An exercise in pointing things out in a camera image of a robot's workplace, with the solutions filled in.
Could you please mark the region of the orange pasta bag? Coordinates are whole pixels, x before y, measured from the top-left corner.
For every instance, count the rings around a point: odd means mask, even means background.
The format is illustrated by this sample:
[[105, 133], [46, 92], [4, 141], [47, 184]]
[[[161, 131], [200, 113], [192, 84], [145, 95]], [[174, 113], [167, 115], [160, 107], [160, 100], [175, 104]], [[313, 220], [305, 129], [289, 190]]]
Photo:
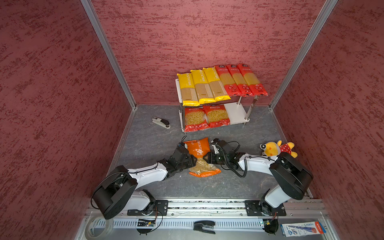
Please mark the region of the orange pasta bag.
[[204, 156], [211, 152], [209, 139], [193, 140], [185, 142], [189, 153], [197, 158], [196, 165], [189, 168], [189, 174], [198, 178], [205, 178], [221, 173], [215, 165], [204, 160]]

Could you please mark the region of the red pasta bag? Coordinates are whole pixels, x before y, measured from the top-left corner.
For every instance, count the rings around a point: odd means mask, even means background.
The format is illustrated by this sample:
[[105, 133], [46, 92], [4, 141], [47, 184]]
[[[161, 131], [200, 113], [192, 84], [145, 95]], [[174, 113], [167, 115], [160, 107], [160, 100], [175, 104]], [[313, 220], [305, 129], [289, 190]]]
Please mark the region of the red pasta bag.
[[185, 108], [185, 132], [209, 129], [205, 112], [201, 108]]
[[238, 64], [237, 68], [245, 79], [254, 96], [268, 96], [268, 92], [264, 88], [263, 84], [257, 78], [252, 69], [246, 64]]
[[231, 124], [227, 110], [224, 105], [203, 106], [203, 110], [208, 117], [209, 127], [218, 128]]

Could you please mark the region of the yellow spaghetti pack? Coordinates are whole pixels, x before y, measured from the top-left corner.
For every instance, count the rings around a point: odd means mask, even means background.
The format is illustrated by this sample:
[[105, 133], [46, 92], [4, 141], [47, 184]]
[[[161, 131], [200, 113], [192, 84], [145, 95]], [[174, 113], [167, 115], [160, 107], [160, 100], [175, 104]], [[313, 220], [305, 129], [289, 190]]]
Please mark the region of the yellow spaghetti pack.
[[203, 68], [203, 71], [210, 85], [215, 101], [220, 102], [230, 100], [231, 98], [228, 95], [223, 83], [221, 82], [216, 69], [214, 67]]
[[191, 70], [199, 104], [211, 104], [216, 100], [203, 70]]
[[191, 73], [177, 74], [177, 76], [179, 80], [183, 106], [185, 107], [199, 106], [200, 103], [197, 96], [192, 74]]

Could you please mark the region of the red spaghetti pack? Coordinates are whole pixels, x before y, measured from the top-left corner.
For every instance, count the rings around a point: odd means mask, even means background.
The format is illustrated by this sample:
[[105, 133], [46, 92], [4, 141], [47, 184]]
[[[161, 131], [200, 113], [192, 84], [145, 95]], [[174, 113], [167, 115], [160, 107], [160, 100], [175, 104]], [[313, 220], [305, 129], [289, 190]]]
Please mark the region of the red spaghetti pack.
[[240, 70], [236, 65], [226, 65], [229, 73], [231, 74], [232, 78], [234, 79], [236, 85], [238, 86], [241, 96], [251, 96], [254, 97], [255, 95], [251, 92], [251, 89], [247, 82], [245, 81], [243, 75], [241, 74]]
[[232, 75], [230, 74], [228, 68], [225, 65], [216, 65], [215, 69], [219, 75], [219, 78], [222, 82], [222, 84], [225, 87], [225, 90], [227, 94], [230, 97], [241, 96], [240, 89], [238, 88], [237, 84], [235, 83]]

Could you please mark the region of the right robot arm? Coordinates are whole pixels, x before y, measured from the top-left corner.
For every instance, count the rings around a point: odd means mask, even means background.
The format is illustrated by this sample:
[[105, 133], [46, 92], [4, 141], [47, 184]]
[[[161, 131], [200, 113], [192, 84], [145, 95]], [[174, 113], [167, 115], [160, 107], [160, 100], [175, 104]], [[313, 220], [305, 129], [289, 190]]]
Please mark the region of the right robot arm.
[[259, 200], [255, 210], [264, 216], [272, 216], [282, 210], [290, 199], [302, 200], [314, 176], [312, 172], [287, 152], [276, 156], [256, 156], [238, 152], [224, 140], [214, 139], [213, 150], [203, 159], [209, 164], [225, 165], [240, 178], [248, 172], [271, 175], [277, 185], [267, 190]]

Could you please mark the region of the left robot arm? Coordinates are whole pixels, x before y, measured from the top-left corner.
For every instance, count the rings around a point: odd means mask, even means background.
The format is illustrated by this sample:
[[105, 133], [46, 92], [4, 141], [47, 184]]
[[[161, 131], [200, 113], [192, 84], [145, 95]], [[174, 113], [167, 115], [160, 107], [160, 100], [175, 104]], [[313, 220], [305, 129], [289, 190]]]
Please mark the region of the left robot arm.
[[122, 211], [142, 211], [149, 215], [155, 211], [156, 199], [147, 190], [138, 189], [160, 182], [176, 173], [196, 166], [197, 158], [191, 155], [185, 144], [179, 144], [169, 159], [140, 168], [127, 169], [117, 166], [95, 189], [92, 202], [106, 220]]

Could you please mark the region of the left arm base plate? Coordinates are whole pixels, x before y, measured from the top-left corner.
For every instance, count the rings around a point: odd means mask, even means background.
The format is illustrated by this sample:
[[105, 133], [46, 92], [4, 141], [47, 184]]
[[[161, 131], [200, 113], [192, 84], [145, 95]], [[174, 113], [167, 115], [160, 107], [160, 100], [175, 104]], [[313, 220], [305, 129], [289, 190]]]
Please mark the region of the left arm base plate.
[[127, 210], [128, 216], [137, 216], [137, 217], [156, 217], [156, 216], [166, 216], [168, 212], [168, 200], [155, 200], [150, 202], [148, 207], [145, 207], [144, 210]]

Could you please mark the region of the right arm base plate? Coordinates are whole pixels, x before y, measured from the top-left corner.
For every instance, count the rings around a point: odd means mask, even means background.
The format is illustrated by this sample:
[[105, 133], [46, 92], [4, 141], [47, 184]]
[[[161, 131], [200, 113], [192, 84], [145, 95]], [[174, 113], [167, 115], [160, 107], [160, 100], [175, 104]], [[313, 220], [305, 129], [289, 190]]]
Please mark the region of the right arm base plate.
[[285, 217], [287, 215], [284, 204], [274, 208], [265, 201], [261, 203], [259, 200], [246, 200], [244, 203], [249, 217]]

